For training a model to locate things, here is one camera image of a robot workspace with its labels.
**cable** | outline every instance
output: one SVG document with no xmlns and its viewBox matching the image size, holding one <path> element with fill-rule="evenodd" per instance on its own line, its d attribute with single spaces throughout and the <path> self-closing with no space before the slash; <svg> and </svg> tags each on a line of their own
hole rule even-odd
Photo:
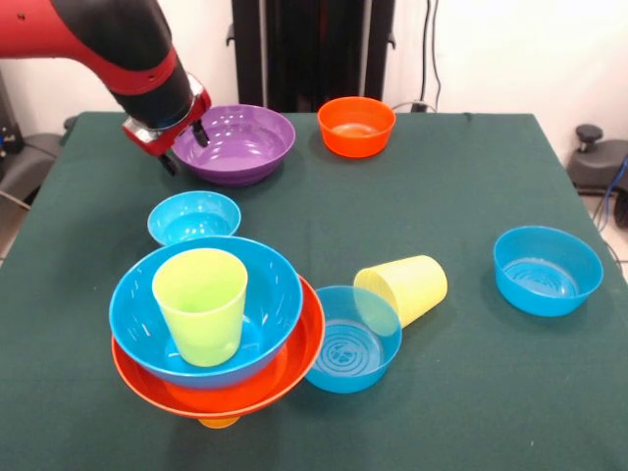
<svg viewBox="0 0 628 471">
<path fill-rule="evenodd" d="M 432 0 L 428 0 L 428 7 L 425 12 L 425 22 L 423 23 L 423 54 L 421 60 L 423 62 L 423 70 L 421 79 L 421 101 L 425 99 L 425 85 L 427 83 L 428 69 L 428 27 L 430 25 L 430 12 L 432 11 Z"/>
<path fill-rule="evenodd" d="M 628 168 L 628 155 L 624 157 L 624 160 L 621 163 L 619 170 L 615 174 L 615 177 L 612 179 L 612 182 L 608 186 L 608 189 L 606 190 L 606 194 L 604 195 L 603 201 L 604 201 L 605 218 L 604 218 L 604 222 L 602 226 L 598 228 L 600 232 L 602 232 L 605 229 L 606 225 L 608 224 L 608 220 L 610 219 L 610 195 L 612 194 L 612 191 L 615 189 L 615 187 L 621 182 L 621 179 L 626 173 L 627 168 Z"/>
<path fill-rule="evenodd" d="M 432 67 L 434 68 L 434 77 L 436 78 L 437 83 L 437 92 L 436 92 L 436 100 L 434 101 L 434 108 L 436 108 L 437 112 L 439 111 L 439 100 L 441 99 L 441 90 L 443 89 L 443 84 L 441 83 L 441 78 L 439 77 L 439 68 L 436 64 L 436 14 L 439 12 L 439 0 L 434 1 L 434 14 L 432 15 Z"/>
<path fill-rule="evenodd" d="M 7 198 L 9 201 L 11 201 L 13 203 L 16 203 L 22 209 L 26 209 L 27 211 L 30 210 L 30 206 L 28 206 L 26 203 L 24 203 L 20 199 L 16 198 L 15 196 L 10 195 L 9 193 L 7 193 L 5 191 L 0 190 L 0 196 L 3 196 L 5 198 Z"/>
<path fill-rule="evenodd" d="M 621 260 L 619 260 L 619 256 L 617 255 L 617 252 L 615 252 L 615 249 L 612 248 L 607 241 L 604 241 L 604 243 L 606 244 L 606 247 L 608 248 L 608 251 L 610 252 L 610 256 L 612 257 L 613 262 L 615 262 L 617 266 L 619 267 L 619 270 L 621 270 L 622 262 Z"/>
<path fill-rule="evenodd" d="M 49 155 L 50 157 L 52 157 L 53 159 L 56 159 L 56 158 L 57 158 L 57 156 L 56 156 L 55 154 L 53 154 L 52 152 L 50 152 L 49 150 L 43 149 L 43 148 L 41 148 L 41 147 L 39 147 L 39 146 L 37 146 L 37 145 L 33 145 L 33 144 L 29 143 L 29 142 L 25 142 L 25 143 L 24 143 L 24 145 L 25 145 L 26 147 L 30 147 L 31 149 L 36 149 L 36 150 L 38 150 L 39 152 L 43 152 L 44 154 L 48 154 L 48 155 Z"/>
<path fill-rule="evenodd" d="M 421 101 L 421 100 L 403 101 L 403 102 L 401 102 L 401 103 L 399 103 L 399 104 L 397 104 L 397 105 L 394 105 L 391 109 L 394 111 L 394 110 L 396 110 L 397 108 L 401 108 L 402 106 L 405 106 L 405 105 L 415 105 L 415 104 L 416 104 L 416 105 L 424 105 L 424 106 L 427 106 L 427 107 L 428 107 L 429 109 L 431 109 L 434 113 L 438 113 L 437 109 L 436 109 L 434 106 L 430 105 L 429 103 L 426 103 L 425 101 Z"/>
</svg>

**purple bowl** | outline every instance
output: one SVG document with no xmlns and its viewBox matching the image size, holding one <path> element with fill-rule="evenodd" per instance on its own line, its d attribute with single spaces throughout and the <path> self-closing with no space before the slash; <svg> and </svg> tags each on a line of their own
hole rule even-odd
<svg viewBox="0 0 628 471">
<path fill-rule="evenodd" d="M 202 118 L 209 145 L 196 143 L 191 129 L 173 150 L 200 178 L 245 186 L 265 179 L 294 144 L 294 126 L 279 113 L 252 105 L 215 106 Z"/>
</svg>

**bowl rim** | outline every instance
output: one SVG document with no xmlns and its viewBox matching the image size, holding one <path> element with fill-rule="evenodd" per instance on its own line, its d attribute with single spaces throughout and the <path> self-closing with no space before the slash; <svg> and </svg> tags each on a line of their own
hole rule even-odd
<svg viewBox="0 0 628 471">
<path fill-rule="evenodd" d="M 316 113 L 316 119 L 318 120 L 318 124 L 319 126 L 327 131 L 330 132 L 334 135 L 342 135 L 338 132 L 335 132 L 332 128 L 330 128 L 329 126 L 326 126 L 325 124 L 323 124 L 323 120 L 321 119 L 321 112 L 325 109 L 328 108 L 330 105 L 342 102 L 342 101 L 370 101 L 370 102 L 375 102 L 378 105 L 381 105 L 383 108 L 386 108 L 387 110 L 389 110 L 392 113 L 392 123 L 390 126 L 388 126 L 385 130 L 383 131 L 379 131 L 379 132 L 375 132 L 373 134 L 369 134 L 369 135 L 357 135 L 357 136 L 352 136 L 352 137 L 346 137 L 348 139 L 356 139 L 356 140 L 365 140 L 365 139 L 370 139 L 373 137 L 378 137 L 381 135 L 384 135 L 388 132 L 391 132 L 391 130 L 394 128 L 394 125 L 396 124 L 396 113 L 394 112 L 393 108 L 391 108 L 389 105 L 387 105 L 386 103 L 384 103 L 381 100 L 376 100 L 375 98 L 371 98 L 368 96 L 341 96 L 339 98 L 334 98 L 333 100 L 328 101 L 327 103 L 323 104 L 323 106 L 321 106 L 318 110 L 318 113 Z"/>
<path fill-rule="evenodd" d="M 120 341 L 120 338 L 117 335 L 118 329 L 115 327 L 114 322 L 113 322 L 113 319 L 114 319 L 113 304 L 114 304 L 114 299 L 118 295 L 120 286 L 122 285 L 122 281 L 123 281 L 124 278 L 126 278 L 129 275 L 129 273 L 134 272 L 141 263 L 143 263 L 149 257 L 155 256 L 155 254 L 157 252 L 159 252 L 159 251 L 167 250 L 170 247 L 172 247 L 173 245 L 184 245 L 184 244 L 191 244 L 191 243 L 201 243 L 202 241 L 208 241 L 208 239 L 213 239 L 213 238 L 220 238 L 220 239 L 227 239 L 227 238 L 234 239 L 235 238 L 235 239 L 239 239 L 239 240 L 244 240 L 245 243 L 253 243 L 255 245 L 259 245 L 261 247 L 264 247 L 265 249 L 268 249 L 268 250 L 270 250 L 272 252 L 275 252 L 275 254 L 291 268 L 292 273 L 296 277 L 296 281 L 297 281 L 297 284 L 298 284 L 298 297 L 297 297 L 297 301 L 296 301 L 296 303 L 298 305 L 298 315 L 294 316 L 294 319 L 292 319 L 292 321 L 290 322 L 290 325 L 288 326 L 286 332 L 280 337 L 280 339 L 278 341 L 276 341 L 272 346 L 267 348 L 266 351 L 264 351 L 264 353 L 262 355 L 260 355 L 260 356 L 258 356 L 256 358 L 253 358 L 253 359 L 249 359 L 248 361 L 246 361 L 246 362 L 244 362 L 242 364 L 233 366 L 233 367 L 231 367 L 229 369 L 220 370 L 220 371 L 209 371 L 209 372 L 208 371 L 202 371 L 202 372 L 193 372 L 193 373 L 182 373 L 182 372 L 173 371 L 173 370 L 167 370 L 165 368 L 161 368 L 161 367 L 158 367 L 158 366 L 151 365 L 150 363 L 146 362 L 145 360 L 142 360 L 139 357 L 137 357 L 137 355 L 134 352 L 131 352 L 124 345 L 124 343 Z M 302 284 L 300 282 L 300 277 L 299 277 L 298 273 L 296 273 L 296 270 L 294 270 L 294 267 L 292 267 L 292 265 L 285 258 L 285 256 L 282 255 L 277 250 L 275 250 L 273 247 L 271 247 L 270 245 L 266 245 L 265 243 L 258 242 L 257 240 L 252 240 L 250 238 L 245 238 L 245 237 L 237 237 L 237 236 L 230 236 L 230 235 L 210 235 L 208 237 L 196 238 L 196 239 L 193 239 L 193 240 L 187 240 L 185 242 L 179 242 L 177 244 L 166 245 L 166 246 L 157 248 L 156 250 L 153 250 L 152 252 L 150 252 L 147 255 L 145 255 L 144 257 L 142 257 L 138 262 L 134 263 L 122 275 L 122 277 L 118 281 L 118 284 L 116 285 L 116 288 L 114 289 L 114 292 L 113 292 L 113 294 L 111 296 L 111 300 L 109 301 L 109 327 L 111 328 L 111 333 L 112 333 L 114 339 L 116 340 L 116 342 L 118 343 L 118 345 L 120 346 L 120 348 L 122 350 L 124 350 L 125 353 L 133 361 L 135 361 L 137 364 L 141 365 L 142 367 L 146 368 L 148 371 L 155 371 L 155 372 L 159 372 L 160 374 L 163 374 L 163 375 L 167 375 L 167 376 L 171 376 L 171 377 L 178 377 L 178 378 L 215 378 L 215 377 L 228 375 L 228 374 L 234 373 L 236 371 L 248 368 L 251 365 L 254 365 L 257 362 L 262 361 L 263 359 L 267 358 L 268 355 L 271 355 L 273 352 L 278 351 L 279 348 L 284 343 L 286 343 L 286 340 L 288 340 L 290 334 L 292 333 L 292 331 L 296 327 L 296 324 L 298 323 L 298 320 L 301 317 L 301 312 L 303 310 L 303 298 L 304 298 L 303 286 L 302 286 Z"/>
<path fill-rule="evenodd" d="M 353 287 L 351 285 L 329 285 L 327 287 L 322 287 L 322 288 L 318 288 L 316 289 L 316 295 L 318 296 L 319 300 L 321 301 L 321 305 L 323 306 L 323 312 L 325 313 L 325 326 L 327 327 L 327 313 L 325 311 L 325 305 L 323 303 L 323 300 L 321 299 L 320 296 L 320 292 L 321 291 L 327 291 L 327 290 L 336 290 L 336 289 L 350 289 L 352 291 L 360 291 L 360 292 L 364 292 L 367 293 L 369 295 L 378 297 L 379 299 L 382 300 L 382 302 L 384 302 L 389 309 L 391 310 L 391 313 L 393 314 L 394 318 L 396 319 L 396 323 L 398 326 L 398 329 L 394 332 L 394 335 L 397 337 L 397 342 L 396 342 L 396 346 L 393 349 L 392 355 L 389 359 L 387 359 L 385 362 L 383 362 L 382 364 L 380 364 L 380 366 L 378 366 L 377 368 L 375 368 L 374 370 L 371 370 L 367 373 L 361 374 L 361 375 L 357 375 L 357 376 L 342 376 L 342 375 L 330 375 L 327 373 L 322 373 L 322 375 L 327 376 L 329 378 L 340 378 L 342 381 L 344 380 L 354 380 L 357 378 L 364 378 L 366 376 L 370 376 L 373 375 L 375 373 L 378 373 L 381 370 L 386 370 L 389 365 L 393 362 L 394 358 L 397 356 L 397 354 L 399 353 L 399 349 L 401 348 L 401 344 L 403 343 L 403 327 L 401 326 L 401 321 L 399 319 L 399 316 L 396 314 L 396 311 L 394 310 L 394 308 L 385 300 L 383 299 L 381 296 L 379 296 L 378 294 L 375 294 L 374 292 L 365 289 L 365 288 L 360 288 L 360 287 Z"/>
<path fill-rule="evenodd" d="M 160 239 L 160 237 L 158 237 L 152 230 L 151 228 L 151 221 L 154 218 L 154 214 L 155 212 L 161 208 L 162 206 L 168 204 L 169 202 L 178 199 L 180 197 L 183 196 L 187 196 L 187 195 L 191 195 L 191 194 L 202 194 L 204 196 L 210 196 L 210 197 L 218 197 L 219 199 L 222 199 L 223 201 L 227 202 L 228 204 L 230 204 L 233 208 L 235 208 L 235 212 L 237 213 L 237 220 L 235 221 L 235 225 L 234 228 L 230 231 L 229 234 L 222 234 L 222 235 L 206 235 L 206 236 L 216 236 L 216 237 L 220 237 L 220 236 L 232 236 L 233 234 L 235 234 L 237 232 L 237 230 L 239 229 L 239 225 L 242 222 L 242 212 L 239 209 L 239 206 L 237 205 L 237 203 L 235 201 L 233 201 L 231 198 L 229 198 L 228 196 L 226 196 L 223 193 L 219 193 L 217 191 L 207 191 L 204 189 L 196 189 L 193 191 L 182 191 L 181 193 L 176 193 L 173 194 L 171 196 L 168 196 L 166 199 L 161 200 L 159 203 L 157 203 L 153 209 L 151 209 L 150 213 L 148 214 L 148 218 L 146 218 L 146 229 L 148 229 L 148 233 L 150 234 L 151 237 L 153 237 L 153 239 L 159 243 L 160 245 L 163 246 L 167 246 L 167 245 L 174 245 L 175 243 L 180 243 L 180 242 L 174 242 L 174 243 L 166 243 L 165 240 Z"/>
<path fill-rule="evenodd" d="M 230 411 L 230 412 L 208 412 L 208 413 L 203 413 L 203 412 L 186 412 L 184 410 L 180 410 L 180 409 L 177 409 L 177 408 L 174 408 L 174 407 L 170 407 L 170 406 L 161 404 L 158 401 L 152 399 L 151 397 L 148 397 L 147 395 L 145 395 L 145 394 L 141 393 L 140 391 L 138 391 L 137 388 L 134 385 L 132 385 L 131 382 L 129 382 L 129 380 L 121 373 L 121 368 L 118 365 L 118 360 L 117 360 L 116 353 L 115 353 L 116 345 L 124 353 L 127 353 L 127 352 L 118 343 L 116 338 L 114 336 L 111 336 L 111 353 L 112 353 L 112 355 L 114 357 L 114 363 L 115 363 L 115 366 L 116 366 L 116 370 L 118 371 L 118 374 L 121 376 L 121 378 L 125 382 L 125 384 L 129 388 L 131 388 L 131 390 L 134 393 L 136 393 L 142 399 L 146 400 L 148 403 L 154 405 L 155 407 L 157 407 L 159 409 L 165 410 L 166 412 L 170 412 L 171 414 L 175 414 L 175 415 L 179 415 L 179 416 L 187 417 L 187 418 L 191 418 L 191 419 L 214 419 L 214 418 L 218 419 L 218 418 L 242 417 L 244 415 L 249 415 L 249 414 L 255 413 L 258 410 L 261 410 L 261 409 L 263 409 L 263 408 L 273 404 L 274 402 L 276 402 L 279 399 L 281 399 L 284 395 L 286 395 L 287 393 L 292 391 L 300 383 L 300 381 L 303 378 L 305 378 L 305 375 L 312 368 L 314 363 L 316 363 L 316 360 L 318 359 L 318 356 L 321 354 L 321 350 L 323 348 L 323 340 L 325 339 L 325 312 L 323 311 L 323 306 L 321 304 L 321 300 L 319 299 L 318 295 L 316 294 L 316 290 L 303 277 L 301 277 L 299 275 L 298 278 L 299 278 L 299 284 L 301 285 L 301 287 L 306 289 L 306 290 L 309 290 L 313 294 L 313 300 L 315 302 L 316 312 L 318 314 L 317 317 L 320 319 L 320 322 L 321 322 L 321 336 L 320 336 L 319 339 L 317 339 L 318 345 L 316 346 L 316 351 L 314 352 L 312 357 L 309 359 L 309 361 L 305 365 L 305 368 L 303 368 L 303 371 L 301 371 L 298 375 L 296 375 L 295 378 L 293 378 L 293 380 L 290 382 L 289 385 L 287 385 L 281 391 L 276 392 L 272 396 L 266 397 L 264 399 L 260 399 L 255 404 L 249 405 L 247 407 L 243 407 L 243 408 L 238 409 L 238 410 Z M 127 354 L 127 356 L 131 360 L 133 360 L 133 358 L 130 355 Z"/>
<path fill-rule="evenodd" d="M 526 287 L 524 287 L 522 285 L 519 285 L 518 283 L 514 282 L 509 277 L 506 277 L 508 279 L 508 281 L 510 283 L 513 283 L 513 284 L 517 285 L 518 287 L 520 287 L 522 289 L 525 289 L 528 292 L 531 292 L 535 296 L 543 297 L 543 298 L 546 298 L 546 299 L 582 299 L 582 298 L 589 297 L 594 291 L 596 291 L 600 287 L 600 285 L 602 284 L 602 281 L 604 279 L 604 266 L 602 264 L 602 261 L 600 260 L 600 256 L 584 240 L 582 240 L 581 238 L 575 236 L 574 234 L 571 234 L 571 233 L 569 233 L 567 231 L 563 231 L 561 229 L 552 228 L 550 226 L 534 226 L 534 225 L 530 225 L 530 226 L 518 226 L 516 228 L 509 229 L 508 231 L 502 233 L 497 238 L 497 240 L 495 241 L 495 244 L 493 245 L 493 264 L 495 266 L 495 269 L 499 270 L 500 272 L 503 273 L 503 269 L 501 268 L 501 266 L 497 262 L 497 249 L 498 249 L 498 245 L 501 242 L 503 242 L 503 239 L 506 236 L 509 236 L 512 233 L 518 233 L 518 232 L 530 231 L 530 230 L 538 230 L 538 229 L 543 230 L 543 231 L 547 231 L 547 232 L 560 234 L 561 236 L 565 236 L 567 238 L 570 238 L 573 241 L 577 242 L 579 245 L 581 245 L 586 251 L 591 253 L 594 256 L 594 259 L 597 262 L 598 268 L 600 269 L 600 277 L 599 277 L 598 281 L 596 282 L 596 284 L 591 289 L 588 289 L 587 291 L 584 291 L 584 292 L 579 292 L 575 296 L 567 296 L 567 297 L 550 296 L 548 294 L 543 294 L 543 293 L 540 293 L 540 292 L 532 291 L 532 290 L 530 290 L 530 289 L 528 289 L 528 288 L 526 288 Z"/>
<path fill-rule="evenodd" d="M 173 144 L 173 152 L 175 153 L 177 158 L 179 160 L 181 160 L 182 162 L 184 162 L 186 165 L 188 165 L 191 169 L 194 169 L 194 170 L 197 170 L 197 171 L 201 171 L 201 172 L 212 172 L 212 173 L 218 174 L 218 175 L 230 175 L 230 174 L 237 174 L 237 173 L 240 173 L 240 172 L 249 172 L 251 170 L 259 169 L 261 167 L 266 167 L 266 166 L 269 166 L 271 164 L 274 164 L 274 163 L 277 163 L 277 162 L 281 161 L 284 157 L 286 157 L 286 154 L 288 154 L 290 152 L 290 150 L 294 147 L 294 143 L 296 142 L 296 129 L 294 128 L 294 125 L 292 124 L 292 122 L 288 118 L 286 118 L 283 114 L 278 113 L 277 111 L 271 110 L 270 108 L 266 108 L 264 106 L 246 105 L 246 104 L 212 106 L 211 108 L 209 108 L 205 112 L 205 114 L 203 114 L 201 119 L 204 118 L 208 113 L 210 113 L 212 111 L 218 111 L 218 110 L 227 109 L 227 108 L 232 108 L 232 109 L 236 109 L 236 108 L 256 109 L 256 110 L 261 110 L 264 113 L 268 113 L 268 114 L 277 116 L 281 121 L 283 121 L 284 123 L 286 123 L 288 125 L 288 128 L 290 130 L 290 136 L 288 137 L 288 145 L 286 146 L 286 149 L 283 152 L 279 153 L 275 158 L 264 161 L 263 164 L 255 165 L 253 167 L 246 167 L 244 169 L 237 169 L 237 170 L 233 170 L 233 171 L 220 171 L 220 170 L 211 170 L 211 169 L 207 169 L 207 168 L 202 167 L 202 166 L 194 165 L 192 162 L 190 162 L 189 159 L 184 158 L 184 157 L 180 157 L 179 154 L 177 152 L 175 152 L 175 150 L 174 150 L 175 145 Z"/>
</svg>

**lime green cup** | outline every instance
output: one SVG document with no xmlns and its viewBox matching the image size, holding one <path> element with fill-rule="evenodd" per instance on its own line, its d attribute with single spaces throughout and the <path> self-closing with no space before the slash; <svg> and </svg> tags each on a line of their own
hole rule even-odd
<svg viewBox="0 0 628 471">
<path fill-rule="evenodd" d="M 185 361 L 214 366 L 236 353 L 247 281 L 244 264 L 215 248 L 182 252 L 159 267 L 153 295 Z"/>
</svg>

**blue cable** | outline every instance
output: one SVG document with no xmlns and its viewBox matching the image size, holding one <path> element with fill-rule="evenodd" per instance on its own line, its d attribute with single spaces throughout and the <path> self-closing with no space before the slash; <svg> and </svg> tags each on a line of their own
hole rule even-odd
<svg viewBox="0 0 628 471">
<path fill-rule="evenodd" d="M 628 169 L 628 155 L 626 157 L 624 157 L 624 161 L 622 162 L 621 167 L 619 167 L 619 170 L 617 171 L 617 174 L 615 175 L 615 178 L 612 179 L 612 182 L 610 183 L 610 185 L 606 189 L 606 194 L 604 195 L 604 213 L 605 213 L 605 217 L 604 217 L 603 224 L 599 228 L 600 232 L 602 232 L 604 230 L 604 228 L 608 224 L 608 220 L 610 219 L 610 194 L 615 189 L 615 187 L 619 184 L 619 182 L 621 182 L 621 179 L 623 178 L 624 174 L 626 173 L 626 169 Z"/>
</svg>

